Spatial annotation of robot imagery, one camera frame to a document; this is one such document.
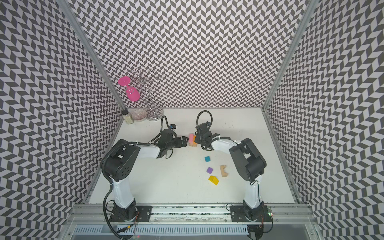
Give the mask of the hot pink block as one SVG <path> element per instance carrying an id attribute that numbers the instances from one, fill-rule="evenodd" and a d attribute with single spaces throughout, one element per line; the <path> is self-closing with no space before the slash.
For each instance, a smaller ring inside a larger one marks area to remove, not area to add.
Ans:
<path id="1" fill-rule="evenodd" d="M 194 143 L 194 134 L 189 134 L 189 144 Z"/>

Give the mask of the purple block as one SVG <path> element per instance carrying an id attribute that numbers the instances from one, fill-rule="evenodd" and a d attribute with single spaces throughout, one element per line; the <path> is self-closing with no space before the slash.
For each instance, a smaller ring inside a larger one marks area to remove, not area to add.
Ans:
<path id="1" fill-rule="evenodd" d="M 213 169 L 210 168 L 210 167 L 208 167 L 208 169 L 207 169 L 207 173 L 211 175 L 211 174 L 213 173 Z"/>

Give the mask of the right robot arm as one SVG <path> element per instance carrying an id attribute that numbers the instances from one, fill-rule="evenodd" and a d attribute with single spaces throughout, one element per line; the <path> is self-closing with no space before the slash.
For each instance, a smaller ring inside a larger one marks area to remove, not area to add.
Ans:
<path id="1" fill-rule="evenodd" d="M 260 184 L 267 167 L 267 162 L 253 141 L 246 138 L 240 142 L 230 137 L 212 134 L 211 123 L 205 122 L 196 126 L 196 141 L 203 150 L 221 151 L 232 157 L 240 177 L 246 181 L 243 210 L 247 220 L 260 221 L 264 202 L 260 194 Z"/>

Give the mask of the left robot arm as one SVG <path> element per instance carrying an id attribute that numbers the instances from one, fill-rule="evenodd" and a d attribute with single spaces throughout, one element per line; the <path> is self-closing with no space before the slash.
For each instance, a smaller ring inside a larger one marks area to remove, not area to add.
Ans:
<path id="1" fill-rule="evenodd" d="M 114 194 L 111 222 L 133 222 L 139 216 L 136 200 L 131 192 L 129 175 L 139 159 L 160 159 L 174 148 L 185 148 L 189 143 L 186 136 L 179 137 L 174 130 L 162 130 L 148 143 L 120 139 L 101 161 L 103 176 L 109 181 L 110 191 L 103 200 L 103 210 L 107 211 L 107 198 Z"/>

